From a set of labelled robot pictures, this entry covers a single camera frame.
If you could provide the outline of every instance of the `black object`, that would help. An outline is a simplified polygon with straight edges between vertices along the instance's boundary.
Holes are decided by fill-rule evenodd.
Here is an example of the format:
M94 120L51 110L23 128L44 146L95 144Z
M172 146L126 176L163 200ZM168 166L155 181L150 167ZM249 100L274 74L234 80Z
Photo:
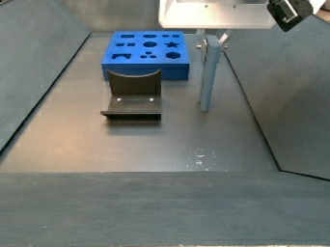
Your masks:
M309 0L271 0L267 9L285 32L313 14Z
M123 75L107 70L111 87L107 118L158 120L162 117L162 70L146 75Z

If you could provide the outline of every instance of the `gray floor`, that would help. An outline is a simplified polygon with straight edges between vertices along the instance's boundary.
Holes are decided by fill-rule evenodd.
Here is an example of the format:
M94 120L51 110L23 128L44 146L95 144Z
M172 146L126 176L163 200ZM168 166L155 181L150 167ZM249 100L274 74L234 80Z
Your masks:
M210 112L199 110L201 53L187 36L190 81L164 81L160 123L110 123L100 60L110 35L92 36L16 139L0 172L277 171L258 124L222 56Z
M329 191L285 173L3 173L0 245L329 245Z

